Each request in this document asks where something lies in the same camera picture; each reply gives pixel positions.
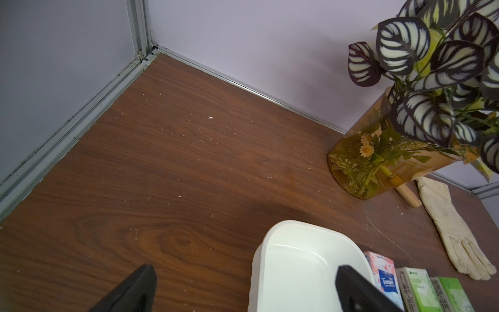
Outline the white plastic storage box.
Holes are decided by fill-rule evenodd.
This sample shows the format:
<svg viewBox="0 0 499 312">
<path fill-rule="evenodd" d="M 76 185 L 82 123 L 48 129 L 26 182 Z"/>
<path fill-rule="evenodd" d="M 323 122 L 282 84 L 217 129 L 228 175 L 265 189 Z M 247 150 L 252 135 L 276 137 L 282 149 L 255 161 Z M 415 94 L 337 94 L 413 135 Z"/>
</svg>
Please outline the white plastic storage box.
<svg viewBox="0 0 499 312">
<path fill-rule="evenodd" d="M 341 265 L 374 282 L 364 253 L 346 235 L 295 220 L 279 222 L 253 256 L 248 311 L 340 311 L 335 279 Z"/>
</svg>

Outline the pink Tempo tissue pack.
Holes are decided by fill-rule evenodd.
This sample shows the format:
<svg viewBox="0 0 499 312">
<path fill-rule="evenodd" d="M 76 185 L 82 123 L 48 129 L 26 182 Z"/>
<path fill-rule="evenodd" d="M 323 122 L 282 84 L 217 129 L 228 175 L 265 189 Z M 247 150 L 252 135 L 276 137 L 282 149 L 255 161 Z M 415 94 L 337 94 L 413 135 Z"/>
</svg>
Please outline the pink Tempo tissue pack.
<svg viewBox="0 0 499 312">
<path fill-rule="evenodd" d="M 394 261 L 374 252 L 364 252 L 376 287 L 402 311 L 405 311 Z"/>
</svg>

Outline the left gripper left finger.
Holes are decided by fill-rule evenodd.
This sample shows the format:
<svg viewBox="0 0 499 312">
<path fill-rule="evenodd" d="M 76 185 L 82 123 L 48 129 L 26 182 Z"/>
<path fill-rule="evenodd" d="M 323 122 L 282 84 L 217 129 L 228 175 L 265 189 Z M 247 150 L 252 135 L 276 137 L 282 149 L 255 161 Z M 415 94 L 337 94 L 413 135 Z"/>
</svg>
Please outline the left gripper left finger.
<svg viewBox="0 0 499 312">
<path fill-rule="evenodd" d="M 153 265 L 141 265 L 89 311 L 148 311 L 153 308 L 157 274 Z"/>
</svg>

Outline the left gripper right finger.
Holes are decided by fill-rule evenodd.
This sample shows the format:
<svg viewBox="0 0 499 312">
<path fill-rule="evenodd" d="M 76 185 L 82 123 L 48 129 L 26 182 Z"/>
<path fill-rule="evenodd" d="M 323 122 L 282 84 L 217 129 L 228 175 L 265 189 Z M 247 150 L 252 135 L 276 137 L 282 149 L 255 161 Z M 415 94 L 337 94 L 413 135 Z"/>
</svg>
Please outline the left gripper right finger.
<svg viewBox="0 0 499 312">
<path fill-rule="evenodd" d="M 342 311 L 402 312 L 397 305 L 349 265 L 342 265 L 338 268 L 335 287 Z"/>
</svg>

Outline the green tissue pack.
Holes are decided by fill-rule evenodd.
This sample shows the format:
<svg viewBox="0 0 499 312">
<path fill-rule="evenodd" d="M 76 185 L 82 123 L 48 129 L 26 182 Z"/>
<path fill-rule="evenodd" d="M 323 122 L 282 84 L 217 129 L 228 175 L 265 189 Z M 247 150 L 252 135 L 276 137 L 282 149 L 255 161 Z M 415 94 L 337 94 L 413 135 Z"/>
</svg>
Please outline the green tissue pack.
<svg viewBox="0 0 499 312">
<path fill-rule="evenodd" d="M 475 312 L 457 278 L 432 277 L 430 280 L 444 312 Z"/>
<path fill-rule="evenodd" d="M 443 311 L 426 269 L 404 267 L 396 275 L 406 311 Z"/>
</svg>

